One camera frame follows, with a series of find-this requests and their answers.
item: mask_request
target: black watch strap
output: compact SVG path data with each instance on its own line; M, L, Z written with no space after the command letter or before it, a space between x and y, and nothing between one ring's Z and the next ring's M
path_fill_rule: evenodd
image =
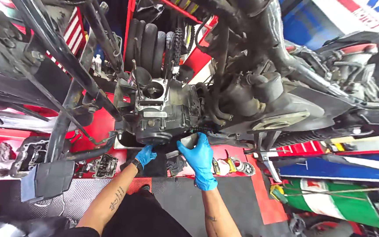
M138 173L143 172L143 165L140 163L139 160L137 160L137 159L133 159L133 160L131 161L131 163L134 164L134 165L137 167L137 169L138 169Z

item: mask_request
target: cylinder bore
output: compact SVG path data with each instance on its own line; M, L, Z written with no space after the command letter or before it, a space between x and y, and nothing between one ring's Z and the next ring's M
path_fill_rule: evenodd
M152 81L144 90L143 95L152 100L160 98L164 93L163 86L155 81Z

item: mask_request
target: black rubber hose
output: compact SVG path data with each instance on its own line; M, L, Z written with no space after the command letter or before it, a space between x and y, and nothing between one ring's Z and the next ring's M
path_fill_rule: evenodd
M109 132L109 140L106 142L106 144L100 148L92 149L92 150L85 150L85 151L78 151L73 153L66 154L65 158L68 161L83 161L90 158L96 158L98 156L101 156L105 153L107 153L115 144L116 135L118 133L116 131L110 131Z
M213 112L217 117L226 119L226 120L232 120L233 115L228 113L223 113L218 108L218 101L220 99L220 88L222 86L222 77L224 73L224 68L226 66L226 59L227 59L227 50L228 50L228 44L229 44L229 27L224 25L224 23L218 23L220 27L219 37L222 40L222 47L220 48L221 54L219 57L217 57L217 69L216 72L213 75Z
M200 27L198 27L197 29L197 32L195 33L195 45L197 46L198 49L200 49L202 52L204 52L207 47L206 46L200 46L200 44L198 43L198 34L200 33L200 30L204 27L205 24L207 24L208 20L211 18L211 15L208 15L208 17L206 17L203 21L203 23L200 25Z
M210 94L208 93L208 89L207 89L207 86L202 83L202 82L199 82L195 85L196 88L201 88L203 90L203 94L204 94L204 98L206 99L206 104L207 104L207 111L208 111L208 114L210 115L211 119L213 120L213 122L215 124L218 124L220 126L223 126L226 124L226 121L224 120L220 120L216 117L216 115L213 113L213 110L212 110L212 100L210 98Z

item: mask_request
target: metal bracket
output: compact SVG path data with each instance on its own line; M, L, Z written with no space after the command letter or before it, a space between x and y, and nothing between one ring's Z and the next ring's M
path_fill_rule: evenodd
M281 183L282 180L280 179L279 173L277 172L276 168L274 168L273 162L268 158L267 152L261 151L260 155L261 155L261 161L264 163L264 165L270 171L273 179L276 180L276 182Z

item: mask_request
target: gloved hand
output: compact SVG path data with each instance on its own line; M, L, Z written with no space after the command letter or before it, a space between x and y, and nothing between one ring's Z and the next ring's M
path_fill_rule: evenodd
M217 187L217 181L211 172L213 150L208 143L207 136L198 132L197 146L190 150L180 141L177 141L178 150L184 155L189 166L195 171L195 184L201 190L208 191Z
M141 163L143 169L147 163L157 156L157 153L152 151L153 147L153 145L147 145L136 155L136 159Z

